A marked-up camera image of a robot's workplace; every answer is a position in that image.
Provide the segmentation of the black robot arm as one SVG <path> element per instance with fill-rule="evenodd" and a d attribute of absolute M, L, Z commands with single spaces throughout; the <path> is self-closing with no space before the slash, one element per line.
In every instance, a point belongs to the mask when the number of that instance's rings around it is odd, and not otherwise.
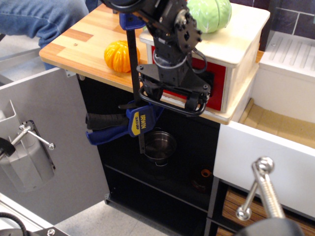
<path fill-rule="evenodd" d="M 105 0 L 104 4 L 119 12 L 136 16 L 146 23 L 153 37 L 153 64 L 139 65 L 144 101 L 182 113 L 198 116 L 205 110 L 211 85 L 199 77 L 205 68 L 191 65 L 202 32 L 197 29 L 185 0 Z"/>

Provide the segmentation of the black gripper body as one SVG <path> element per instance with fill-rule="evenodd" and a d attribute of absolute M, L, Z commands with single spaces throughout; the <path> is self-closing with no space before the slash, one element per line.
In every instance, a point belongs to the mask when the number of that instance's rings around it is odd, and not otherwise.
<path fill-rule="evenodd" d="M 206 71 L 206 66 L 202 69 L 193 69 L 191 63 L 184 62 L 176 66 L 162 66 L 158 63 L 142 64 L 137 66 L 139 76 L 141 73 L 162 82 L 163 84 L 179 87 L 188 72 L 201 74 Z"/>

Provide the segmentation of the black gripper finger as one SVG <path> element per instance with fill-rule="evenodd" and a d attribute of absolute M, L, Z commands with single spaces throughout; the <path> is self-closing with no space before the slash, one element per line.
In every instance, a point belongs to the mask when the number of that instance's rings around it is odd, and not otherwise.
<path fill-rule="evenodd" d="M 163 94 L 163 88 L 150 80 L 145 79 L 143 81 L 143 87 L 147 96 L 153 100 L 160 100 Z"/>
<path fill-rule="evenodd" d="M 185 108 L 187 110 L 196 110 L 201 106 L 199 93 L 192 92 L 186 99 Z"/>

